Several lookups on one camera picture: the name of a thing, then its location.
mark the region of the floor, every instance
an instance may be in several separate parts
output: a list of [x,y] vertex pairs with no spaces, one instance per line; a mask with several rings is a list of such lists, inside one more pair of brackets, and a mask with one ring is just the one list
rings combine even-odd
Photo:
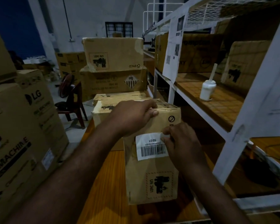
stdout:
[[[58,96],[58,87],[55,87],[56,84],[59,84],[59,82],[55,81],[47,84],[51,92],[51,95],[53,97],[54,103],[60,101],[66,101],[66,98],[61,98]],[[64,161],[66,158],[68,158],[73,153],[75,148],[79,145],[83,137],[83,134],[85,133],[86,128],[89,124],[89,121],[92,119],[92,110],[93,110],[92,102],[93,100],[83,102],[84,109],[88,118],[88,121],[86,121],[83,116],[85,129],[82,129],[75,113],[70,114],[70,117],[72,119],[71,121],[67,121],[66,116],[64,114],[59,115],[70,142],[60,158],[61,161]]]

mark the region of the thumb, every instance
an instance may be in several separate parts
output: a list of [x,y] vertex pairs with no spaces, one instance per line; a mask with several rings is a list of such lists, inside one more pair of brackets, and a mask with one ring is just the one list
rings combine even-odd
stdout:
[[162,142],[165,143],[169,156],[173,156],[173,154],[174,154],[173,141],[168,137],[162,137],[161,140],[162,140]]
[[156,117],[159,111],[156,109],[148,109],[144,114],[144,120],[147,123],[152,117]]

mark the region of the person's right hand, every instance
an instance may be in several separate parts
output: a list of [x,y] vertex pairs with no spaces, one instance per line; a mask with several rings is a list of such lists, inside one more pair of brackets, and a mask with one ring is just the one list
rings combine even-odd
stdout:
[[198,169],[209,169],[200,142],[193,128],[182,122],[163,129],[163,134],[170,134],[170,138],[164,137],[169,157],[182,174]]

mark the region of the glue bottle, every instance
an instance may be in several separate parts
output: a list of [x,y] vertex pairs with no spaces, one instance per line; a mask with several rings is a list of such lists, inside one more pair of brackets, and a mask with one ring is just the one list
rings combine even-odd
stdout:
[[217,86],[216,82],[213,80],[217,66],[218,66],[217,64],[214,64],[212,73],[210,74],[210,79],[205,80],[205,82],[202,84],[200,99],[203,101],[211,100],[211,96]]

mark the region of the window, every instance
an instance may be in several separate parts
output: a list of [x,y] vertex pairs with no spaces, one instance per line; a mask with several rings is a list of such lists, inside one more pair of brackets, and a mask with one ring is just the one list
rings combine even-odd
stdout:
[[107,37],[133,37],[133,23],[106,22]]

